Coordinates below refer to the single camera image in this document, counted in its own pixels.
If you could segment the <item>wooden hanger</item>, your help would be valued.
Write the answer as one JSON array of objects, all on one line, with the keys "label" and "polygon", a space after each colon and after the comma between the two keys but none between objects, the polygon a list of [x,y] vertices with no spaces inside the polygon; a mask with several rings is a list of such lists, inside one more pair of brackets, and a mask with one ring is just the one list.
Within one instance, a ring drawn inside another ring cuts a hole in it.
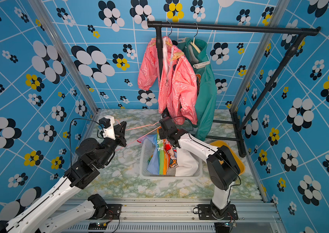
[{"label": "wooden hanger", "polygon": [[[168,51],[173,52],[173,42],[169,38],[171,33],[173,32],[174,24],[172,24],[169,21],[163,22],[163,21],[147,21],[147,25],[149,28],[155,29],[155,38],[153,38],[149,43],[148,46],[155,47],[157,50],[157,58],[159,61],[159,64],[163,64],[163,60],[166,60],[166,56],[168,54]],[[162,28],[170,28],[170,34],[167,37],[162,37],[161,30]]]}]

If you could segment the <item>pink clothes hanger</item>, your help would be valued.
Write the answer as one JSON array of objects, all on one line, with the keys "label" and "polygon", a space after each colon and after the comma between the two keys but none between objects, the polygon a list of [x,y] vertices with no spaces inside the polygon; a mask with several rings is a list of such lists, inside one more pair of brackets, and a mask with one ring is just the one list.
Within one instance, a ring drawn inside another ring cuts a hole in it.
[{"label": "pink clothes hanger", "polygon": [[119,148],[116,151],[118,152],[120,150],[127,149],[129,146],[136,143],[137,140],[142,139],[144,136],[147,136],[152,132],[155,132],[159,127],[160,127],[160,124],[157,121],[153,124],[147,124],[147,125],[144,125],[144,126],[139,126],[139,127],[134,127],[134,128],[127,129],[127,133],[131,132],[131,139],[127,143],[126,147]]}]

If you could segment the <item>white red cartoon jacket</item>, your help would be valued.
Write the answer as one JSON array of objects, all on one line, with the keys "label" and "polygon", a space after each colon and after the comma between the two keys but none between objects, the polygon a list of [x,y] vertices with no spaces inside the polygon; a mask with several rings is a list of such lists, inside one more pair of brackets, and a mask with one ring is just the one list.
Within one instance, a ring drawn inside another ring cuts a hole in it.
[{"label": "white red cartoon jacket", "polygon": [[198,159],[188,151],[173,146],[167,139],[160,139],[159,130],[155,135],[147,135],[142,139],[150,140],[156,145],[151,162],[159,166],[159,174],[166,174],[168,168],[176,168],[176,176],[192,176],[198,169]]}]

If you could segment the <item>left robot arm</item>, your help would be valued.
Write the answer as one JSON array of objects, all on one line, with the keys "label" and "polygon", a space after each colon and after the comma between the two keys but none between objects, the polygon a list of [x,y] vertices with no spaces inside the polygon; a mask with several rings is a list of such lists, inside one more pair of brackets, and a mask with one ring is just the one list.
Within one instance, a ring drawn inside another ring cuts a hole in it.
[{"label": "left robot arm", "polygon": [[87,219],[111,221],[114,213],[98,194],[91,195],[77,207],[53,215],[66,201],[86,188],[115,156],[118,146],[126,147],[127,123],[114,125],[111,116],[103,117],[97,124],[102,127],[103,141],[87,138],[76,149],[78,160],[70,166],[58,182],[44,195],[38,188],[28,198],[10,204],[12,211],[0,219],[0,233],[61,233],[76,223]]}]

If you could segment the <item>pink jacket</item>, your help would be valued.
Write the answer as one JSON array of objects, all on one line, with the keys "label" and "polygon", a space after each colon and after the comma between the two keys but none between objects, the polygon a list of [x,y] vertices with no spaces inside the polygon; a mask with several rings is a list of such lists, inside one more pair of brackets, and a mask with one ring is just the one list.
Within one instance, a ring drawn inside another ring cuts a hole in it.
[{"label": "pink jacket", "polygon": [[159,77],[157,50],[147,45],[138,75],[138,86],[148,91],[157,80],[159,113],[168,110],[176,124],[182,125],[185,119],[189,119],[196,125],[196,75],[184,52],[175,45],[173,49],[173,52],[168,51],[166,60],[163,60],[162,75]]}]

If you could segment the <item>white plastic basket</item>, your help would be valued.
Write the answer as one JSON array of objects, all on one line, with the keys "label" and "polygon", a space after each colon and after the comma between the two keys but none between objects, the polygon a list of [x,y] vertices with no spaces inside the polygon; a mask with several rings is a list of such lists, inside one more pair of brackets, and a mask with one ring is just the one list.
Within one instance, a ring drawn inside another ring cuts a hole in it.
[{"label": "white plastic basket", "polygon": [[157,153],[156,145],[145,139],[142,143],[140,157],[140,177],[150,180],[195,180],[203,175],[202,161],[198,159],[198,169],[192,176],[176,176],[176,168],[168,168],[166,174],[159,174],[159,166],[152,163],[154,153]]}]

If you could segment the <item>small black electronics board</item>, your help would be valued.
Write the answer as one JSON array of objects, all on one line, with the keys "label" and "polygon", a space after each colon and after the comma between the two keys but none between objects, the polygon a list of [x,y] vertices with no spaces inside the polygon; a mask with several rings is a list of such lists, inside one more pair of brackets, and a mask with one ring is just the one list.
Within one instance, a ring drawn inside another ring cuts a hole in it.
[{"label": "small black electronics board", "polygon": [[90,222],[88,226],[89,231],[105,231],[107,230],[108,223],[104,222]]}]

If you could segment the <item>black clothes rack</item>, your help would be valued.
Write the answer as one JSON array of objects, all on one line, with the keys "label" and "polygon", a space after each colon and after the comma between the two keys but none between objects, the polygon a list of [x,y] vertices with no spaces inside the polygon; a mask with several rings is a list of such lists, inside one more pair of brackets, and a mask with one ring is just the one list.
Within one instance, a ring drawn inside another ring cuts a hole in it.
[{"label": "black clothes rack", "polygon": [[285,66],[291,60],[291,58],[295,55],[299,45],[307,36],[317,36],[321,30],[320,27],[315,29],[310,28],[280,28],[280,27],[259,27],[259,26],[237,26],[237,25],[219,25],[219,24],[196,24],[196,23],[170,23],[163,21],[148,21],[149,28],[155,28],[156,31],[156,48],[157,48],[157,56],[159,59],[159,77],[162,75],[162,67],[163,67],[163,55],[162,55],[162,46],[163,39],[161,34],[162,28],[181,28],[181,29],[196,29],[196,30],[214,30],[214,31],[232,31],[232,32],[249,32],[249,33],[264,33],[264,37],[271,36],[272,34],[295,34],[297,38],[294,40],[293,44],[289,46],[288,50],[285,53],[285,56],[282,58],[279,66],[277,67],[274,74],[271,76],[268,84],[265,86],[264,90],[259,95],[255,104],[248,112],[244,121],[239,122],[237,119],[237,110],[231,109],[231,121],[223,121],[223,120],[214,120],[215,123],[224,123],[224,124],[232,124],[235,132],[235,138],[227,138],[227,137],[218,137],[218,136],[207,136],[210,139],[218,139],[218,140],[228,140],[228,141],[236,141],[239,156],[244,158],[247,156],[247,151],[244,146],[244,140],[242,138],[242,129],[245,124],[247,124],[248,120],[251,118],[254,111],[257,109],[259,104],[264,99],[265,95],[268,93],[269,89],[273,87],[274,81],[277,79],[279,74],[283,71]]}]

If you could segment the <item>white clothespin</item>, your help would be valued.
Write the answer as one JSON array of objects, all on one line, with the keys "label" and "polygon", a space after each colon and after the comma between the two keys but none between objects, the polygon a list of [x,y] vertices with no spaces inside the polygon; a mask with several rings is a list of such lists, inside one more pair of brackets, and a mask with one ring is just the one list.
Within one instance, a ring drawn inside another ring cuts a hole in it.
[{"label": "white clothespin", "polygon": [[205,68],[206,66],[210,65],[210,61],[205,61],[205,62],[201,62],[201,63],[197,63],[197,64],[193,64],[193,68],[195,69],[202,69]]}]

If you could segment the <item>green jacket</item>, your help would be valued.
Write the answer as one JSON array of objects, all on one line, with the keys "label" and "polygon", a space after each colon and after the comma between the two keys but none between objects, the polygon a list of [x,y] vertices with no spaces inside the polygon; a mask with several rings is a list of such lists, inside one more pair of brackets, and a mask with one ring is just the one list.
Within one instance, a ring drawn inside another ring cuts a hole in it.
[{"label": "green jacket", "polygon": [[[207,42],[201,39],[186,38],[185,43],[178,44],[189,63],[193,64],[210,61],[207,55]],[[204,141],[213,125],[217,87],[215,83],[214,72],[210,65],[202,69],[193,68],[198,85],[198,95],[195,104],[198,122],[195,127],[195,137]]]}]

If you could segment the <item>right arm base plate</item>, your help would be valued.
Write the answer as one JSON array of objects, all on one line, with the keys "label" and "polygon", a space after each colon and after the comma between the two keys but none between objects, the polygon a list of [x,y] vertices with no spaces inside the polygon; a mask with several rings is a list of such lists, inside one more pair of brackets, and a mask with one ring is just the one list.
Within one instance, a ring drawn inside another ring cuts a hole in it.
[{"label": "right arm base plate", "polygon": [[212,204],[199,204],[197,207],[200,220],[238,220],[238,213],[234,204],[227,205],[223,209],[218,209]]}]

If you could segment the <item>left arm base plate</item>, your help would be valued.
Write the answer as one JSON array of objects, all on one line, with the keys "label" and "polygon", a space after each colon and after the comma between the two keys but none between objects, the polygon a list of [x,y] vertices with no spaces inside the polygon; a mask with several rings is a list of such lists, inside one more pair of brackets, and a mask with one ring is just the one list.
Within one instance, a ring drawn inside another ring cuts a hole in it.
[{"label": "left arm base plate", "polygon": [[90,219],[118,220],[122,212],[121,204],[106,204],[94,206],[94,213]]}]

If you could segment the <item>yellow plastic tray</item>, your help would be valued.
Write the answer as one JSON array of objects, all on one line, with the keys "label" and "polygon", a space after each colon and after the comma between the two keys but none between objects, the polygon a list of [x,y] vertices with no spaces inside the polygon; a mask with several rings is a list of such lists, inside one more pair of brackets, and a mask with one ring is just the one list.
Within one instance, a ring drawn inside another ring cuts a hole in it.
[{"label": "yellow plastic tray", "polygon": [[231,149],[230,146],[226,142],[224,142],[222,140],[217,140],[217,141],[212,142],[211,145],[216,146],[216,147],[222,147],[222,146],[227,147],[240,169],[239,174],[242,175],[245,172],[246,168],[245,168],[244,163],[241,161],[240,157],[238,155],[236,155],[236,153],[233,151],[233,149]]}]

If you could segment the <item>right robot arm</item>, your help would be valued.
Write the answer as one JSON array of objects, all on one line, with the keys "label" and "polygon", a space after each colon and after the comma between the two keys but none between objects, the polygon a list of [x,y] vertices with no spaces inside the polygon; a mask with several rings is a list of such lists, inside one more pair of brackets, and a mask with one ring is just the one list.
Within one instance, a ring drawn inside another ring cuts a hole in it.
[{"label": "right robot arm", "polygon": [[172,148],[164,150],[177,159],[176,176],[192,176],[197,171],[197,159],[206,163],[211,182],[214,184],[214,195],[211,200],[213,216],[222,219],[230,205],[230,194],[235,183],[241,183],[240,174],[244,164],[227,145],[219,147],[207,144],[184,129],[178,129],[171,118],[160,121],[159,135],[166,139]]}]

